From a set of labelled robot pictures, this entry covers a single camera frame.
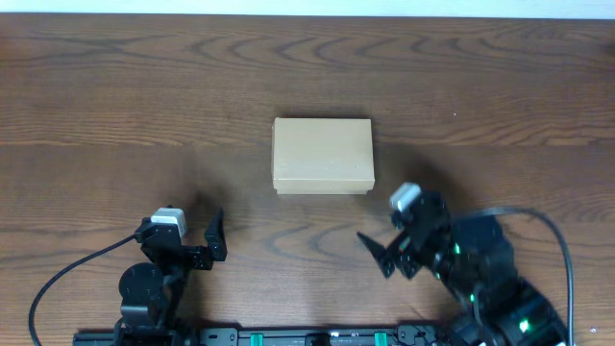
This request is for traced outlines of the brown cardboard box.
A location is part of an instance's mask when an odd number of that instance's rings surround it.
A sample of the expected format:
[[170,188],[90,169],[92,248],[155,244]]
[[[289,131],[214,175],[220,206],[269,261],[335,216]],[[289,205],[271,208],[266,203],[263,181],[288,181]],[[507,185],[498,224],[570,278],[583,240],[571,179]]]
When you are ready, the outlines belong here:
[[272,181],[279,194],[365,194],[375,185],[372,123],[359,118],[277,118]]

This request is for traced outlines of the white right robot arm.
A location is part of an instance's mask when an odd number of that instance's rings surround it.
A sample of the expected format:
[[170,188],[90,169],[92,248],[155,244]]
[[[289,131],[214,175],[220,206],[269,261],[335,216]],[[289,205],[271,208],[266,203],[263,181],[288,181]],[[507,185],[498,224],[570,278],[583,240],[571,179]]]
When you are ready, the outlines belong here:
[[572,345],[574,304],[561,318],[549,300],[515,266],[514,249],[499,217],[515,207],[451,215],[435,191],[403,184],[391,196],[390,221],[398,235],[387,246],[359,239],[384,277],[400,271],[412,279],[427,269],[459,301],[464,312],[435,329],[428,345]]

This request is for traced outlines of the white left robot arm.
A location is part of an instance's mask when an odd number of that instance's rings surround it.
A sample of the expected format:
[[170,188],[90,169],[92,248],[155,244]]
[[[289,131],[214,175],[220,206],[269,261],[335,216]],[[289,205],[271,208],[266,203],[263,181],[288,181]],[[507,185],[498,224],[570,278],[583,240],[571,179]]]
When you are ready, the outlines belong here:
[[206,245],[182,244],[187,232],[185,213],[171,206],[144,218],[135,240],[146,262],[127,269],[120,278],[121,319],[114,327],[115,345],[197,345],[199,333],[177,315],[189,275],[211,270],[228,254],[224,212],[210,221]]

